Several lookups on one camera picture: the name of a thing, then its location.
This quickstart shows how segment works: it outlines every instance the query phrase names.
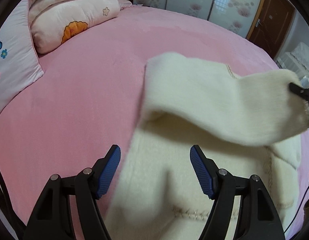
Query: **ribbed blue pad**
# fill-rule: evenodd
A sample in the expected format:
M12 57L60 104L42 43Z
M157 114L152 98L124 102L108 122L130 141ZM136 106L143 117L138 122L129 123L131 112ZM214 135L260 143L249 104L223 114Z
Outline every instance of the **ribbed blue pad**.
M96 192L99 198L101 198L102 195L108 192L110 183L119 165L120 158L121 158L121 151L120 148L117 147L114 150L112 156L110 157L107 165L105 166L104 170L102 171L99 177L98 190Z
M215 193L213 192L212 178L194 146L192 146L190 150L190 161L194 168L195 174L197 175L203 193L208 195L210 199L213 198Z

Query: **yellow star outline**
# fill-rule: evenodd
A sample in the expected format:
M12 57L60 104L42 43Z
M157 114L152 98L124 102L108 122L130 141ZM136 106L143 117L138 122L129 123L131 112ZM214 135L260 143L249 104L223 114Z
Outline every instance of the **yellow star outline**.
M108 16L109 12L110 12L110 10L108 9L108 7L103 9L103 15Z

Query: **folded cream cloth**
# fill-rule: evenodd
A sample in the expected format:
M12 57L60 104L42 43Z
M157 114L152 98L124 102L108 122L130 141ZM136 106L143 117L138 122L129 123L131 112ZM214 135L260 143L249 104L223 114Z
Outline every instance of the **folded cream cloth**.
M199 238L213 201L192 168L194 144L233 175L258 174L286 228L299 194L298 134L309 126L308 106L288 91L290 82L299 80L288 70L239 77L225 64L177 53L150 59L140 124L105 220L112 239Z

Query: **wall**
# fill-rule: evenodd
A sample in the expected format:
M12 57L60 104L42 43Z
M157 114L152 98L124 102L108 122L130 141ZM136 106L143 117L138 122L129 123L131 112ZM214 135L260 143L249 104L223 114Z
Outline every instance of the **wall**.
M288 33L277 53L274 57L280 57L285 52L291 52L300 43L305 43L309 47L309 26L303 19L302 15L295 10L295 15L293 16L292 23L288 30Z

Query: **pink mattress cover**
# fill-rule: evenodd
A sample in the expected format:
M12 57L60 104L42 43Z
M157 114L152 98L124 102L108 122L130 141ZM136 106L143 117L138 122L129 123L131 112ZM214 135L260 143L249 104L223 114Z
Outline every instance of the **pink mattress cover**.
M27 222L51 174L76 175L112 144L122 163L138 119L147 59L167 51L229 64L239 75L277 69L262 49L213 23L131 7L40 58L45 75L0 114L0 169L13 207ZM100 201L105 214L119 172ZM300 198L309 179L309 132L302 135ZM300 212L292 226L303 221Z

